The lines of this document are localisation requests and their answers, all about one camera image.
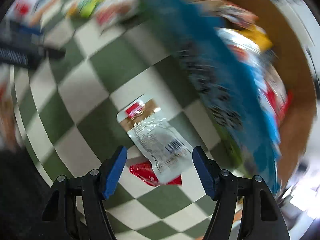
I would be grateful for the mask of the red chocolate snack packet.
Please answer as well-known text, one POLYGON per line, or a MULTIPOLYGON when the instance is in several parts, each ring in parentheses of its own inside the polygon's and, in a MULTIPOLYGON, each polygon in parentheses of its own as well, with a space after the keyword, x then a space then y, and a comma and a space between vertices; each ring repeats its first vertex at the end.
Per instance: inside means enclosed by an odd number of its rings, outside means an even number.
POLYGON ((148 184, 149 186, 156 187, 164 185, 163 183, 160 183, 157 179, 149 161, 131 165, 129 167, 129 172, 141 179, 144 183, 148 184))

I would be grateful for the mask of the white red shrimp snack bag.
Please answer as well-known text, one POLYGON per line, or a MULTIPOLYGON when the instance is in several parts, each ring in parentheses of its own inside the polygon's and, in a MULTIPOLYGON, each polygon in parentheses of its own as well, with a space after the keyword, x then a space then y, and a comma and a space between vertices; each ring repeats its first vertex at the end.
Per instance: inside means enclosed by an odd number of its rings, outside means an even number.
POLYGON ((135 16, 138 7, 139 0, 104 0, 95 9, 94 18, 98 26, 105 30, 135 16))

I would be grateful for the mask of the white beige pouch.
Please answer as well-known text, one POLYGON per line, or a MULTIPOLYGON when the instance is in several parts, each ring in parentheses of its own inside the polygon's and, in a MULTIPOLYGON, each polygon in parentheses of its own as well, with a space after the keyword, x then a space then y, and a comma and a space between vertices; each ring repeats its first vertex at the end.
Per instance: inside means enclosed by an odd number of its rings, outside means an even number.
POLYGON ((168 123, 162 109, 143 94, 117 114, 117 122, 151 163, 160 184, 178 178, 192 165, 192 146, 168 123))

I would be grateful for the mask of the checkered green table mat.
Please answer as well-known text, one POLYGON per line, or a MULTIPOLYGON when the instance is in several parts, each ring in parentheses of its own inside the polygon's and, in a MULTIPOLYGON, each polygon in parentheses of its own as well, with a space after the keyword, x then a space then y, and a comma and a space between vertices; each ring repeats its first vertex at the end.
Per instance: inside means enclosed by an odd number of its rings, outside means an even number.
MULTIPOLYGON (((65 16, 76 0, 24 0, 41 9, 44 40, 65 48, 61 61, 45 60, 36 71, 12 68, 18 129, 46 183, 57 176, 83 176, 114 150, 127 148, 127 164, 143 161, 118 112, 146 94, 191 146, 209 157, 224 153, 221 139, 195 89, 176 60, 150 33, 144 15, 101 32, 94 19, 65 16)), ((196 239, 204 235, 215 203, 195 168, 182 185, 151 187, 122 172, 104 208, 117 239, 196 239)))

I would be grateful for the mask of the cardboard milk box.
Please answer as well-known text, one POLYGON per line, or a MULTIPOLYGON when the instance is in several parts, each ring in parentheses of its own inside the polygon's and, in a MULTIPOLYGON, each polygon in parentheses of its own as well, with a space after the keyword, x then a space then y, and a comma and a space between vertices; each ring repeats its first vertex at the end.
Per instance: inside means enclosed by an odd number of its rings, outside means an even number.
POLYGON ((258 14, 276 45, 276 70, 293 100, 277 122, 258 83, 263 69, 238 60, 219 36, 215 17, 201 12, 209 0, 142 0, 157 37, 187 73, 230 148, 234 165, 260 175, 277 193, 304 152, 316 116, 316 94, 300 43, 269 0, 231 0, 258 14))

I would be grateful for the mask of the silver spicy fish pouch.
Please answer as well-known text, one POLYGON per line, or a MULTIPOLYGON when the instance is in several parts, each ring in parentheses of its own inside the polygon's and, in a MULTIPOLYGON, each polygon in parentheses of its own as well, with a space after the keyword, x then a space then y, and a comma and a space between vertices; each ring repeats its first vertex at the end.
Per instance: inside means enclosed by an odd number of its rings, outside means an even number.
POLYGON ((251 41, 249 38, 244 37, 240 33, 232 29, 216 28, 219 38, 227 45, 233 52, 236 58, 249 66, 253 74, 255 83, 265 89, 264 72, 261 65, 259 55, 259 46, 251 41))

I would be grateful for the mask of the yellow black snack bag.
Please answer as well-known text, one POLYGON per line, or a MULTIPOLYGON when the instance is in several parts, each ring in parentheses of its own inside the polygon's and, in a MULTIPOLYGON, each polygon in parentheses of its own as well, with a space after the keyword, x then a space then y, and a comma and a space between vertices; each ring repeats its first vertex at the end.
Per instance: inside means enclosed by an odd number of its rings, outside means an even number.
POLYGON ((259 26, 251 25, 248 29, 240 30, 238 33, 257 44, 261 52, 267 51, 273 47, 273 43, 269 39, 267 33, 259 26))

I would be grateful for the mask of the green fruit candy bag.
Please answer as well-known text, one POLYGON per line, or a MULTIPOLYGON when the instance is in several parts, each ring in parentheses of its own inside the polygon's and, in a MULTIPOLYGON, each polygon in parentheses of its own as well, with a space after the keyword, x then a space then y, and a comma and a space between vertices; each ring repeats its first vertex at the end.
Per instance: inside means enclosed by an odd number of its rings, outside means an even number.
POLYGON ((75 0, 66 10, 66 16, 70 18, 90 18, 96 7, 104 0, 75 0))

